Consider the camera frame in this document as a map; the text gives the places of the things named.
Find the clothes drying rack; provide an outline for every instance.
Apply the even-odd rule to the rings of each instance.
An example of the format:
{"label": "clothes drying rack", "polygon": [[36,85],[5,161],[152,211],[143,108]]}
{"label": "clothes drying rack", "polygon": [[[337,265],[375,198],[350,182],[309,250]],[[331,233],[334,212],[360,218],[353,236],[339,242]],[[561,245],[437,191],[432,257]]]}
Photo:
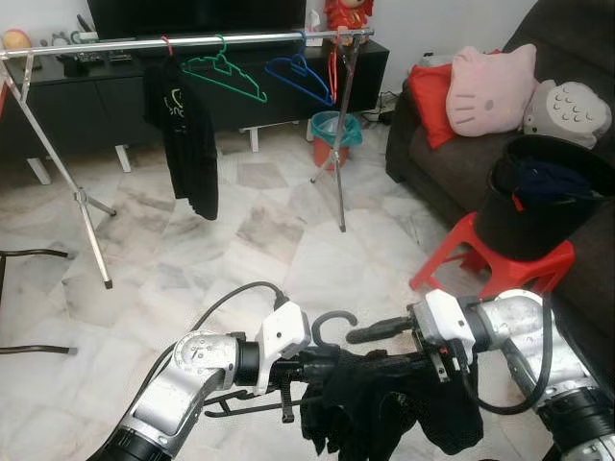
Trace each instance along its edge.
{"label": "clothes drying rack", "polygon": [[[335,181],[337,183],[337,192],[338,192],[338,211],[339,211],[339,228],[342,232],[346,231],[346,221],[344,217],[344,196],[342,190],[342,181],[341,181],[341,173],[340,173],[340,162],[339,162],[339,149],[341,140],[344,134],[344,124],[346,120],[346,114],[348,113],[348,105],[350,102],[350,95],[352,92],[353,86],[353,78],[355,76],[355,68],[357,66],[357,56],[358,56],[358,47],[360,41],[365,36],[371,36],[374,34],[372,29],[357,29],[350,31],[326,31],[326,32],[311,32],[311,33],[299,33],[299,32],[289,32],[289,33],[281,33],[281,34],[251,34],[251,35],[231,35],[224,36],[222,39],[220,36],[194,36],[194,37],[185,37],[185,38],[171,38],[168,40],[160,39],[150,39],[150,40],[128,40],[128,41],[112,41],[112,42],[99,42],[99,43],[89,43],[89,44],[78,44],[78,45],[64,45],[64,46],[49,46],[49,47],[36,47],[36,48],[24,48],[19,50],[0,50],[0,76],[4,78],[5,84],[9,87],[12,96],[15,98],[17,104],[21,107],[24,115],[30,122],[33,130],[37,134],[40,142],[43,147],[49,154],[49,157],[55,163],[56,167],[60,171],[62,177],[68,184],[75,201],[77,202],[77,206],[81,211],[82,218],[84,220],[84,224],[86,226],[86,233],[89,243],[92,247],[92,251],[94,253],[94,257],[96,258],[96,263],[98,265],[98,269],[100,270],[101,277],[103,282],[105,283],[105,287],[110,289],[113,287],[113,282],[111,280],[111,276],[107,269],[107,264],[105,262],[105,257],[100,249],[100,245],[98,243],[98,239],[96,238],[96,233],[94,231],[94,227],[91,222],[91,218],[89,216],[89,211],[87,209],[88,205],[94,206],[95,208],[104,211],[110,216],[114,216],[116,211],[101,202],[97,201],[93,197],[89,196],[82,187],[80,187],[68,169],[64,165],[60,155],[54,149],[53,145],[49,141],[49,138],[45,134],[45,131],[42,129],[40,124],[37,121],[37,118],[30,110],[28,106],[28,92],[30,90],[30,84],[32,82],[32,70],[34,59],[36,56],[41,55],[61,55],[61,54],[72,54],[72,53],[88,53],[88,52],[104,52],[104,51],[114,51],[114,50],[140,50],[147,48],[161,48],[167,46],[179,47],[179,46],[204,46],[204,45],[220,45],[223,40],[226,41],[227,44],[242,44],[242,43],[267,43],[267,42],[282,42],[282,41],[303,41],[305,38],[339,38],[339,37],[351,37],[351,54],[348,59],[345,60],[347,67],[347,76],[346,76],[346,86],[344,88],[344,94],[341,100],[339,119],[337,123],[337,134],[335,136],[335,142],[333,144],[332,150],[327,161],[320,167],[317,173],[310,178],[312,183],[316,182],[318,178],[326,171],[326,169],[333,164],[333,173],[335,176]],[[21,88],[17,86],[14,79],[12,78],[11,73],[9,72],[5,61],[15,59],[15,58],[25,58],[25,69],[23,75],[23,84]]]}

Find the green hanger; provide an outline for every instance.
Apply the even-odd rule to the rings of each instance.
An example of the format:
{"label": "green hanger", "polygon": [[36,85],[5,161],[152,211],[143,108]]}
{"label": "green hanger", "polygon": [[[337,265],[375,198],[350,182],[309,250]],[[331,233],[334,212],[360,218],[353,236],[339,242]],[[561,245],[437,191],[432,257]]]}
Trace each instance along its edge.
{"label": "green hanger", "polygon": [[[217,37],[222,40],[223,47],[222,47],[222,50],[220,50],[218,54],[215,56],[215,58],[211,58],[211,57],[193,58],[187,62],[184,62],[182,64],[182,70],[184,71],[184,73],[188,75],[192,75],[194,77],[198,77],[199,79],[205,80],[212,84],[224,86],[225,88],[230,89],[231,91],[234,91],[235,93],[243,94],[244,96],[248,96],[249,98],[256,99],[257,101],[261,103],[266,103],[267,100],[269,99],[267,97],[267,93],[260,90],[260,86],[258,86],[257,82],[252,77],[250,77],[248,74],[246,74],[239,67],[234,65],[232,62],[229,62],[229,60],[227,60],[227,57],[224,56],[224,53],[227,51],[227,42],[225,41],[223,36],[217,36]],[[208,63],[208,62],[211,62],[213,64],[213,70],[215,70],[216,72],[224,74],[227,77],[238,75],[239,77],[247,80],[254,86],[255,93],[248,93],[247,91],[244,91],[243,89],[239,89],[234,86],[222,83],[218,80],[214,80],[210,77],[206,77],[203,74],[197,73],[195,69],[192,69],[193,64],[197,64],[200,66],[201,64]]]}

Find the white tile floor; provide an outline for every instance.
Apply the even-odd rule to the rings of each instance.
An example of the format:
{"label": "white tile floor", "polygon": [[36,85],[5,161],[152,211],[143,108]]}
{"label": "white tile floor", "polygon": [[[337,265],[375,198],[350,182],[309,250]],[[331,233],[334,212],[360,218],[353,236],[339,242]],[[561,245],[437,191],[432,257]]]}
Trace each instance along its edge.
{"label": "white tile floor", "polygon": [[[204,310],[238,285],[256,279],[280,285],[313,320],[331,309],[355,312],[362,324],[401,315],[420,294],[407,280],[438,245],[446,228],[431,208],[384,173],[386,128],[365,131],[343,168],[348,232],[336,225],[334,184],[313,173],[303,128],[261,132],[258,154],[246,135],[220,136],[220,213],[215,222],[176,201],[160,148],[130,151],[124,174],[113,150],[67,158],[75,178],[118,210],[92,211],[114,288],[103,288],[77,209],[58,174],[36,184],[20,162],[2,164],[0,248],[54,247],[72,261],[49,256],[11,259],[0,306],[0,345],[50,343],[79,348],[76,356],[0,358],[0,460],[83,461],[110,433],[158,352],[181,336]],[[477,281],[450,268],[443,276],[457,294]],[[269,293],[229,302],[209,329],[243,329],[252,337],[269,312]],[[341,341],[346,326],[325,327]],[[407,338],[349,348],[407,351]],[[480,391],[498,403],[519,399],[497,354],[481,358]],[[298,386],[295,397],[301,392]],[[536,461],[550,436],[532,414],[484,415],[485,437],[454,458],[432,446],[417,426],[394,460]],[[179,459],[316,459],[298,424],[281,425],[269,412],[232,420],[203,418]],[[321,459],[335,459],[323,455]]]}

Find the television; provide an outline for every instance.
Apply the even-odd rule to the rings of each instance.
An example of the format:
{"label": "television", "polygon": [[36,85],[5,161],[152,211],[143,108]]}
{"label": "television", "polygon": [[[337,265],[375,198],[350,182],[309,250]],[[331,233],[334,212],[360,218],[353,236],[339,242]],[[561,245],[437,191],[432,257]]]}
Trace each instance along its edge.
{"label": "television", "polygon": [[87,0],[101,40],[303,28],[306,0]]}

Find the tv stand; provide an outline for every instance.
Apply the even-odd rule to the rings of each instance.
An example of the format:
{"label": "tv stand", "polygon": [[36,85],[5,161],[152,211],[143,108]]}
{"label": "tv stand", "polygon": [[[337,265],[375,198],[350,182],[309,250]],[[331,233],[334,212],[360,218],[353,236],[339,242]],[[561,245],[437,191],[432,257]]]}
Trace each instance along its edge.
{"label": "tv stand", "polygon": [[[206,52],[196,53],[185,47],[188,55],[179,55],[181,61]],[[261,89],[269,96],[267,104],[210,85],[198,79],[189,79],[211,113],[217,131],[246,129],[253,140],[253,150],[258,145],[256,129],[268,125],[309,119],[313,114],[329,108],[309,98],[295,88],[284,85],[264,71],[267,61],[278,56],[290,56],[297,51],[296,44],[246,49],[241,45],[229,48],[226,56],[252,75]],[[331,44],[306,48],[308,65],[322,77],[327,76],[327,57]],[[217,52],[211,47],[207,54]],[[41,56],[42,67],[33,72],[28,104],[52,144],[62,155],[77,153],[87,155],[99,149],[116,148],[124,171],[130,163],[124,146],[160,140],[160,133],[145,123],[143,115],[142,75],[145,68],[160,63],[160,56],[151,57],[132,52],[133,59],[89,68],[85,76],[64,77],[63,66],[53,56]],[[350,101],[350,111],[373,109],[381,88],[382,76],[388,59],[388,50],[369,40],[361,45],[355,82]],[[8,61],[8,68],[18,85],[21,85],[23,68],[17,60]],[[338,63],[339,94],[344,90],[345,66]],[[40,171],[39,158],[47,156],[34,131],[12,96],[6,98],[0,119],[0,153],[29,160],[41,182],[49,182]]]}

